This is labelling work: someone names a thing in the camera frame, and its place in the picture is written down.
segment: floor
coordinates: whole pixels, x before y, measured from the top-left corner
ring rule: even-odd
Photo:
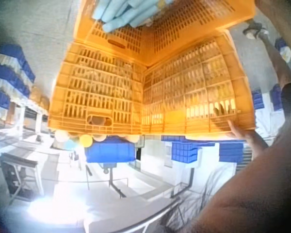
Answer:
[[[81,0],[0,0],[0,43],[17,43],[24,50],[35,83],[51,97],[69,43]],[[271,22],[257,10],[256,21],[270,31],[271,42],[279,38]],[[260,41],[242,34],[246,23],[230,28],[237,52],[252,90],[268,92],[276,84],[275,71]]]

